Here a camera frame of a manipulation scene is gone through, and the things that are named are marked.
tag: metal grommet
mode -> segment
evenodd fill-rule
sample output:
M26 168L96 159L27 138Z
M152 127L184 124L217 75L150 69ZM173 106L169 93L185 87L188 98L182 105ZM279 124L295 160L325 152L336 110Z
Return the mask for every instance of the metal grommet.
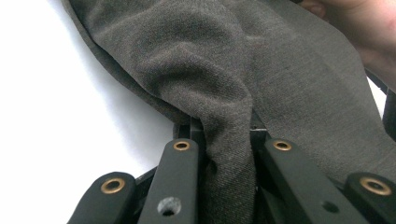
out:
M117 193L125 187L125 180L121 178L111 178L102 184L100 190L105 194Z
M275 141L273 143L274 147L278 150L289 151L291 150L291 144L284 141Z
M174 149L179 151L184 151L190 148L190 143L188 142L176 142L174 144Z
M374 194L388 196L392 193L392 190L387 184L371 177L362 177L361 185Z

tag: gray fabric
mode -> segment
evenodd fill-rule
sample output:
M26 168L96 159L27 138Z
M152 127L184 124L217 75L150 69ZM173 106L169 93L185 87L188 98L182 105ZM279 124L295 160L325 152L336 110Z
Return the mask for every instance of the gray fabric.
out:
M359 56L327 23L286 0L64 0L109 73L175 123L201 120L212 161L202 223L251 223L251 108L272 136L327 175L396 180Z

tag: finger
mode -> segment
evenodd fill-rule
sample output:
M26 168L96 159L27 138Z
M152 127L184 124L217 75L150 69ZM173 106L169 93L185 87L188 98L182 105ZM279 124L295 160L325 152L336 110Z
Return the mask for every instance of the finger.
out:
M376 74L390 89L396 92L396 55L360 45L354 45L364 67Z
M317 17L325 20L326 18L326 7L318 0L304 0L301 7L305 8Z

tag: white background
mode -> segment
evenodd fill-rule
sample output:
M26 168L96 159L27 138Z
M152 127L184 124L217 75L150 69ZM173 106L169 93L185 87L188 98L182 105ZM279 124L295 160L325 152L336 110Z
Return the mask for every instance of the white background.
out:
M95 60L60 0L0 10L0 223L66 223L99 176L156 166L172 123Z

